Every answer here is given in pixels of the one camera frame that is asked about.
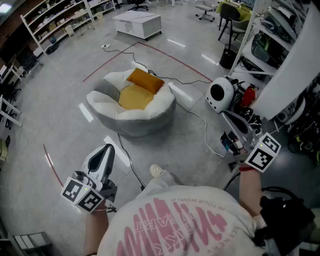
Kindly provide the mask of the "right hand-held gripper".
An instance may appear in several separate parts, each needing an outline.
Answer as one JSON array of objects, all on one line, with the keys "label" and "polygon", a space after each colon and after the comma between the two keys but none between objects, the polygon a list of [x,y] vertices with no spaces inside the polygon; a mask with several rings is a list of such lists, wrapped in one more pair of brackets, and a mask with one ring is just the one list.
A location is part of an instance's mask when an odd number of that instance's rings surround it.
[{"label": "right hand-held gripper", "polygon": [[233,172],[240,165],[263,173],[278,156],[281,144],[272,133],[256,133],[240,115],[223,110],[219,120],[225,133],[220,137],[221,155]]}]

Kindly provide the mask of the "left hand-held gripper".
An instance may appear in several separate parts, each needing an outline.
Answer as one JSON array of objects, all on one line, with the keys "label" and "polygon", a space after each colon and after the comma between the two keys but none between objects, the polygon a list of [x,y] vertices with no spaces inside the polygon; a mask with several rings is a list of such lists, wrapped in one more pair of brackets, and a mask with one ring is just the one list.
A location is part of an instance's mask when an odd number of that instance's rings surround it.
[{"label": "left hand-held gripper", "polygon": [[115,148],[104,144],[84,160],[81,170],[68,177],[60,196],[87,213],[92,213],[104,201],[115,201],[118,187],[109,180],[115,159]]}]

